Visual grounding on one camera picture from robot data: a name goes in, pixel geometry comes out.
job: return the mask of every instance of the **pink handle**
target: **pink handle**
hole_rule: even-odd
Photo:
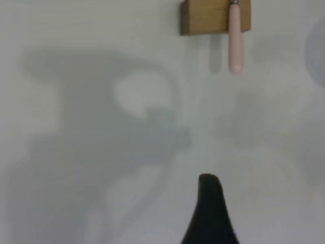
[[[243,48],[240,24],[240,8],[238,4],[229,9],[229,67],[233,73],[243,70]]]

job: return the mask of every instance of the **wooden holder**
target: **wooden holder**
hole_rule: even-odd
[[[229,0],[185,0],[180,7],[181,35],[227,33]],[[240,0],[241,30],[251,29],[251,0]]]

